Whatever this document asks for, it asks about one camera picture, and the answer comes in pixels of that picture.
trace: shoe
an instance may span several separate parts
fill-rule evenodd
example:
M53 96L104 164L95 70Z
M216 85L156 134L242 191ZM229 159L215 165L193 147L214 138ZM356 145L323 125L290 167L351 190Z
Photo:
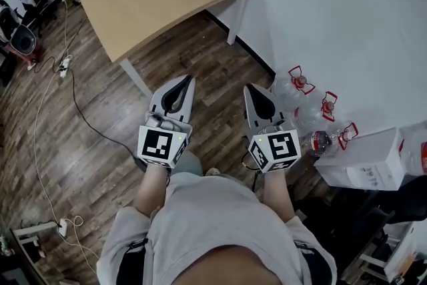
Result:
M205 176L216 176L216 175L220 175L221 172L217 169L217 168L210 168L207 172Z

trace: white cable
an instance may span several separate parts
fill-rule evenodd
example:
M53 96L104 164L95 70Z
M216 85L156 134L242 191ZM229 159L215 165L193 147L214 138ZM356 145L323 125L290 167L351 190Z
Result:
M67 44L67 18L68 18L68 6L67 6L67 3L66 2L64 2L65 3L65 8L66 8L66 17L65 17L65 29L64 29L64 36L65 36L65 46L66 46L66 50L67 50L67 57L70 57L70 59L73 57L73 56L71 56L71 55L69 55L68 54L68 44ZM56 216L56 213L55 213L55 209L53 209L53 204L52 204L52 201L51 201L51 198L49 197L49 195L47 194L47 192L46 192L46 189L45 189L45 186L43 185L43 181L41 180L41 175L40 175L40 171L39 171L39 164L38 164L38 159L37 159L37 122L39 121L39 114L40 114L40 109L41 109L41 106L43 105L43 101L44 101L44 99L45 99L45 97L46 97L46 94L47 94L47 92L49 91L49 88L51 87L51 84L52 84L52 81L53 81L53 79L55 78L55 76L57 75L57 73L58 73L58 71L59 71L59 69L60 69L60 67L61 67L61 64L60 65L58 65L58 68L56 69L56 71L55 71L55 73L53 74L53 76L52 76L52 78L50 79L50 81L49 81L49 84L47 85L47 88L46 88L46 90L45 90L45 93L43 94L43 96L41 97L41 101L40 101L40 105L39 105L39 108L38 108L38 110L37 110L37 115L35 116L35 124L34 124L34 157L35 157L35 170L36 170L36 172L37 172L37 176L38 176L38 178L39 178L39 181L40 181L40 184L41 184L41 188L43 189L43 192L44 192L44 194L45 194L45 196L46 196L46 198L47 198L47 201L49 202L49 205L51 206L51 210L52 210L52 213L53 213L53 217L55 218L55 222L56 222L56 224L57 225L59 225L59 222L58 222L58 218L57 218L57 216ZM80 224L76 224L75 223L75 221L76 221L76 219L80 219L81 220L81 223ZM83 257L85 258L85 260L86 260L86 264L89 266L89 268L92 270L92 272L94 272L95 274L96 274L96 271L92 268L92 266L89 264L89 261L87 260L87 258L86 258L86 255L85 255L85 252L83 251L83 249L86 249L86 250L89 250L97 259L99 259L99 256L93 251L93 250L91 250L90 248L88 248L88 247L85 247L85 246L83 246L81 243L80 243L80 240L79 240L79 237L77 236L77 230L76 230L76 227L80 227L83 223L84 223L84 221L83 221L83 218L80 216L80 215L77 215L77 216L75 216L74 217L74 219L73 219L73 221L71 221L70 219L67 219L67 218L64 218L64 220L65 221L68 221L68 222L70 222L72 225L73 225L73 227L74 227L74 234L75 234L75 238L76 238L76 240L77 240L77 243L78 244L70 244L66 239L64 239L64 237L59 233L59 230L58 230L58 228L57 228L57 233L59 234L59 236L61 236L61 239L67 244L67 245L70 245L70 246L79 246L80 247L80 250L81 250L81 253L83 254Z

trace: white t-shirt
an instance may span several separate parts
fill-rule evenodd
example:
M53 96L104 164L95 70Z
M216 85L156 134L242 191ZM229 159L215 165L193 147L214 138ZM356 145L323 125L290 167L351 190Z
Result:
M144 285L171 284L210 250L227 245L246 247L282 284L311 284L310 267L296 244L315 249L336 282L333 257L298 217L286 224L241 184L222 177L179 173L171 177L165 206L151 219L135 208L123 208L97 263L101 285L115 285L129 246L147 238Z

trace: white marker cube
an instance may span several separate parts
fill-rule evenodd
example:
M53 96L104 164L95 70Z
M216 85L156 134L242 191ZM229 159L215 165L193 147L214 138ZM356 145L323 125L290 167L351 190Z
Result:
M288 169L301 158L296 129L254 135L249 152L263 173Z
M186 133L140 126L137 154L147 164L174 168L188 143Z

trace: shirt sleeve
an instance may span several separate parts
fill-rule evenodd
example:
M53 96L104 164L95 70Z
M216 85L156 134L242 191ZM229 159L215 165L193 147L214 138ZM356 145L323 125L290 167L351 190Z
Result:
M291 220L286 222L286 226L289 228L292 238L294 239L295 245L297 248L302 251L302 254L304 255L304 260L309 263L310 260L316 262L316 258L307 258L306 254L312 254L310 250L315 250L318 252L318 254L324 259L324 261L328 264L330 270L331 270L331 279L330 283L335 284L337 280L337 268L335 264L335 259L333 256L331 256L323 247L320 245L319 241L316 239L316 237L303 225L300 218L297 216L294 216ZM310 271L313 269L316 269L316 267L312 267L313 265L308 264L308 268ZM319 283L319 284L325 284L324 282L314 282L312 281L312 284Z
M97 263L101 285L115 285L123 255L131 244L140 242L147 236L149 227L150 219L134 207L118 211Z

